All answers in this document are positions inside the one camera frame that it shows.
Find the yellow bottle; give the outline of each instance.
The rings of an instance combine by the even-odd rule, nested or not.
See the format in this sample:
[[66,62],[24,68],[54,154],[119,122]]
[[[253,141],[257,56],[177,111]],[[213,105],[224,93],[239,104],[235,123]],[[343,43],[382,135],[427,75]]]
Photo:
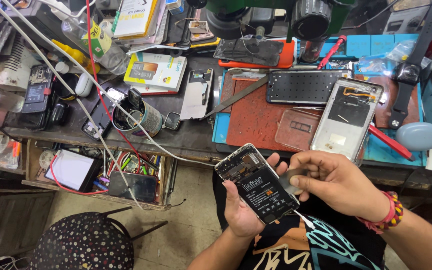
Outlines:
[[[66,53],[68,53],[72,58],[76,60],[81,66],[84,67],[85,70],[87,70],[89,73],[93,74],[93,67],[91,66],[91,59],[87,58],[81,51],[77,49],[73,49],[68,45],[64,45],[63,43],[52,40],[54,44],[56,44],[58,47],[63,49]],[[96,73],[99,72],[99,64],[94,63],[94,69],[96,70]]]

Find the floor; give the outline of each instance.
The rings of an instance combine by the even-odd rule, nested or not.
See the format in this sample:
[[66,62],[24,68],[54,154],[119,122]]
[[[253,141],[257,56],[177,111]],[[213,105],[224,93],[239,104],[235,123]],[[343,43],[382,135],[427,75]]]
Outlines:
[[[201,251],[221,234],[216,217],[212,171],[179,166],[176,174],[169,211],[144,211],[137,206],[111,215],[135,236],[164,220],[169,224],[136,240],[134,244],[135,270],[186,269]],[[56,221],[81,212],[106,212],[127,205],[108,202],[68,192],[57,192],[46,227]]]

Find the bottle label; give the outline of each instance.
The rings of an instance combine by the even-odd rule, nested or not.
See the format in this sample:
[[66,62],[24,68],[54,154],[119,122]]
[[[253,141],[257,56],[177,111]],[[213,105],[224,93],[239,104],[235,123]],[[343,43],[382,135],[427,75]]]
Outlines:
[[[111,47],[111,37],[109,37],[96,22],[93,21],[91,28],[91,49],[93,55],[102,57]],[[85,34],[81,39],[81,44],[88,48],[88,34]]]

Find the braided wristband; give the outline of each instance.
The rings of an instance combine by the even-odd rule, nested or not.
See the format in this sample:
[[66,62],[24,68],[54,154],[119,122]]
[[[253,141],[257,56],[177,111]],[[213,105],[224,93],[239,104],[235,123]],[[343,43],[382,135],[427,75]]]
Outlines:
[[381,191],[389,199],[390,208],[388,215],[380,222],[371,222],[364,218],[356,217],[368,229],[375,231],[377,234],[382,234],[383,230],[389,230],[396,227],[403,219],[403,206],[398,200],[398,194],[394,191]]

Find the stool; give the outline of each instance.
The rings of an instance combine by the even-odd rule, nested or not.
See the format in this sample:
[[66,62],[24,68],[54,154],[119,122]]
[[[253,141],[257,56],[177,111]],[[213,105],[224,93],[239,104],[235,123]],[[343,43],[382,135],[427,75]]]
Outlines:
[[104,213],[85,212],[62,218],[39,238],[29,269],[132,270],[135,264],[133,241],[168,221],[131,237],[123,224],[108,217],[131,208]]

